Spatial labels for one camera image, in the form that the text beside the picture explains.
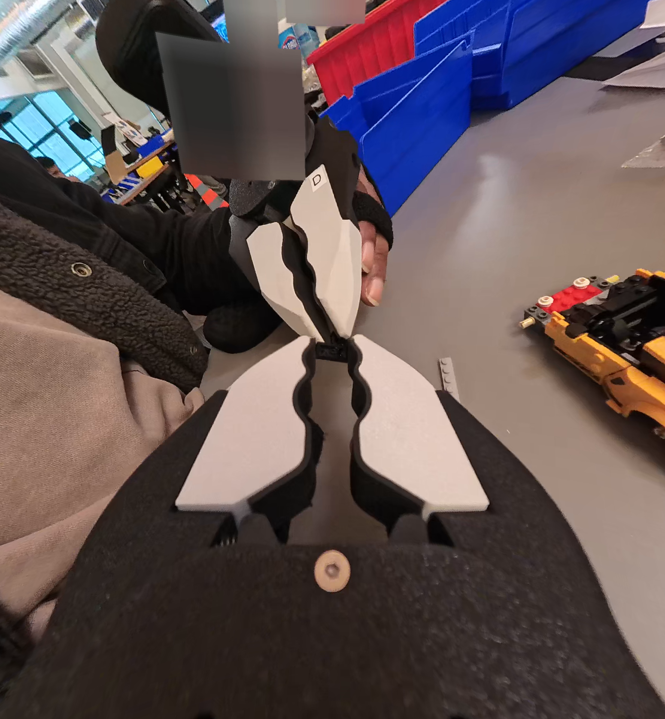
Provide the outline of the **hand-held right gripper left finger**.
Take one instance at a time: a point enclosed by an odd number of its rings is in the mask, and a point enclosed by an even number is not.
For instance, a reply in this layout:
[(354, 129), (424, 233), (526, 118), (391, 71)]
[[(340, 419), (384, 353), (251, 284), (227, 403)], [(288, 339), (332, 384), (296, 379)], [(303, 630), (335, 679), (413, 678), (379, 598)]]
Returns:
[(311, 504), (315, 355), (315, 340), (299, 337), (216, 393), (222, 403), (176, 498), (177, 510), (292, 520)]

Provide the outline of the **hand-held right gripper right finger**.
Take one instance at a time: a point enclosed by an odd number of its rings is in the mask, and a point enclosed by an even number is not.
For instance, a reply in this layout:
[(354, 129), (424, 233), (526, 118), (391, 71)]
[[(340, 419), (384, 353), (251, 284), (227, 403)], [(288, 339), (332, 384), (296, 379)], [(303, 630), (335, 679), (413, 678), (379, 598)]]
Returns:
[(348, 371), (357, 415), (351, 491), (367, 514), (427, 520), (489, 508), (442, 398), (422, 374), (364, 335), (350, 339)]

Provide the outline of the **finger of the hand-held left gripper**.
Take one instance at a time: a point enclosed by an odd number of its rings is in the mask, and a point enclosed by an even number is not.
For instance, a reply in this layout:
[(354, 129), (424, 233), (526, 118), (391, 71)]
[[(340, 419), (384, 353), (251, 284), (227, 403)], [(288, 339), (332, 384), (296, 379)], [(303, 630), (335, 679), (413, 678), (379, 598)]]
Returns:
[(361, 300), (361, 233), (352, 220), (342, 217), (324, 165), (301, 185), (291, 216), (304, 238), (314, 297), (337, 336), (350, 337)]
[(270, 307), (296, 334), (322, 342), (322, 335), (296, 294), (294, 275), (283, 261), (283, 231), (288, 229), (280, 223), (265, 224), (247, 238), (258, 285)]

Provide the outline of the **long grey lego plate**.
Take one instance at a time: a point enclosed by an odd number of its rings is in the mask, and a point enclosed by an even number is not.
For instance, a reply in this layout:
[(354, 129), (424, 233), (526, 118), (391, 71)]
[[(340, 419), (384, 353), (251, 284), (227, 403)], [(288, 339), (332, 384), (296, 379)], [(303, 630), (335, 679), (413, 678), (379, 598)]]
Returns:
[(452, 359), (450, 357), (443, 357), (439, 358), (437, 362), (442, 389), (452, 395), (456, 401), (460, 402), (461, 396), (458, 389), (458, 383), (456, 381)]

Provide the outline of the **blue bin with lego pieces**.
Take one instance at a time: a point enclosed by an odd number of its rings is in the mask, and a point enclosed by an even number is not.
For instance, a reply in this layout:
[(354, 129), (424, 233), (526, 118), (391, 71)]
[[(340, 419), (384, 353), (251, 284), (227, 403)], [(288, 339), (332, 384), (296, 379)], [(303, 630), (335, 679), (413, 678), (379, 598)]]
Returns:
[(393, 216), (471, 119), (473, 33), (356, 85), (324, 115), (349, 131)]

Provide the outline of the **yellow lego car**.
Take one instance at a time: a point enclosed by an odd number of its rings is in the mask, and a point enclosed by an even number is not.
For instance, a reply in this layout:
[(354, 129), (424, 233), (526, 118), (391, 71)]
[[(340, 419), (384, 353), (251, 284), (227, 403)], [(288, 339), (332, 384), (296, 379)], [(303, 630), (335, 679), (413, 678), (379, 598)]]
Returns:
[(620, 416), (643, 416), (665, 439), (665, 273), (576, 278), (526, 307), (553, 349), (599, 385)]

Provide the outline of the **person's left hand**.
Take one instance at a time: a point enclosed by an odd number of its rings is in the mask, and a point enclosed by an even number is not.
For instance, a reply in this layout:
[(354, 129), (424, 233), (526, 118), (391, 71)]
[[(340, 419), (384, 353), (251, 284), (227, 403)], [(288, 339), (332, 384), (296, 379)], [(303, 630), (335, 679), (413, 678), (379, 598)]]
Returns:
[(369, 307), (379, 306), (386, 282), (389, 243), (367, 221), (359, 221), (361, 233), (361, 301)]

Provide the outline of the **orange white striped object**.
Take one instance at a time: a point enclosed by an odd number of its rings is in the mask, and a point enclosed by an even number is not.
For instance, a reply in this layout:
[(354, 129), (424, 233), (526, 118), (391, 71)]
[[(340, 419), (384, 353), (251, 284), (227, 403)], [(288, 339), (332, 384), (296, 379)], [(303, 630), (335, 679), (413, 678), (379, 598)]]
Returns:
[(229, 207), (228, 186), (210, 175), (194, 175), (186, 173), (185, 178), (211, 209)]

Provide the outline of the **cluttered wooden desk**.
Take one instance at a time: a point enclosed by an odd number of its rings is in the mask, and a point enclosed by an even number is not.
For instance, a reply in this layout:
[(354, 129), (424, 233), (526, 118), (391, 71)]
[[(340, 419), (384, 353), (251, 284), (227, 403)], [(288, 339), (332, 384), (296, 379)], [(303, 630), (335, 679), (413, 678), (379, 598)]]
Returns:
[(102, 195), (104, 201), (125, 205), (143, 193), (168, 167), (162, 157), (174, 144), (174, 131), (168, 130), (148, 140), (139, 148), (137, 158), (128, 162), (116, 144), (115, 127), (104, 128), (101, 145), (105, 171), (112, 184), (112, 189)]

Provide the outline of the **blue white wipes canister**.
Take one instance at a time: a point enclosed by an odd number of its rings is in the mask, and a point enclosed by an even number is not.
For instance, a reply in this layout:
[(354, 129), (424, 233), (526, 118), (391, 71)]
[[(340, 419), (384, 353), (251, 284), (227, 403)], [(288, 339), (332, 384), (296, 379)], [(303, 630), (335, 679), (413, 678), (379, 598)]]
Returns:
[(299, 50), (303, 64), (307, 65), (310, 55), (319, 48), (320, 40), (316, 27), (307, 24), (291, 24), (282, 19), (278, 22), (278, 47)]

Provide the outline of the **red storage bin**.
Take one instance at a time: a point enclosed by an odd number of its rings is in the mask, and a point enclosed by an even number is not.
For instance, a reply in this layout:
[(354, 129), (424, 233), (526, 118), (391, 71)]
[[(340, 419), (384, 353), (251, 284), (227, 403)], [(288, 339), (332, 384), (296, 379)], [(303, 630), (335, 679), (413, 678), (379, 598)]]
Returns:
[(414, 25), (442, 1), (386, 1), (326, 41), (309, 57), (328, 105), (351, 97), (356, 85), (415, 55)]

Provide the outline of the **black chair headrest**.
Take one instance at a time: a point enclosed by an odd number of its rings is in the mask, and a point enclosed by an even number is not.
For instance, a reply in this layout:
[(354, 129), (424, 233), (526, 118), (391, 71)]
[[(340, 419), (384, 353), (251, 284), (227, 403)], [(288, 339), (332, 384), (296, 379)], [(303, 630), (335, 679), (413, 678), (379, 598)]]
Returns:
[(95, 31), (103, 67), (126, 93), (170, 119), (157, 33), (222, 42), (186, 1), (108, 1)]

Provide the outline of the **taupe sweatshirt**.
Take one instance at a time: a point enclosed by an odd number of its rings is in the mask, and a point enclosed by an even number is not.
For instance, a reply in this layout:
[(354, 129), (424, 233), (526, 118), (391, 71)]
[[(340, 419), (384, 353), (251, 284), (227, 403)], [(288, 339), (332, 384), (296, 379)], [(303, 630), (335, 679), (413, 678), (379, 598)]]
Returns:
[(0, 605), (14, 624), (43, 634), (107, 504), (203, 403), (0, 291)]

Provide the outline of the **empty blue storage bin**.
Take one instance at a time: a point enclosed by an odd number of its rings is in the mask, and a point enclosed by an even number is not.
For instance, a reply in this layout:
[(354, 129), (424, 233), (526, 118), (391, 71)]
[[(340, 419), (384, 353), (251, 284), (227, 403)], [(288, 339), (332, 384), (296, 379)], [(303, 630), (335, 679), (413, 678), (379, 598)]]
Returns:
[(643, 23), (647, 1), (446, 1), (415, 51), (471, 34), (473, 111), (508, 110)]

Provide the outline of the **silver ventilation duct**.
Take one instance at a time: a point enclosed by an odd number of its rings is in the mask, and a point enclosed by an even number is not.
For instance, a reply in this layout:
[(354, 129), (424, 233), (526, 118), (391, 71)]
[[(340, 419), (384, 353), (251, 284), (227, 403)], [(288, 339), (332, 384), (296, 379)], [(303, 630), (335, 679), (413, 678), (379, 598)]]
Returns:
[(59, 22), (76, 41), (94, 34), (107, 1), (0, 1), (0, 77), (5, 66), (35, 46)]

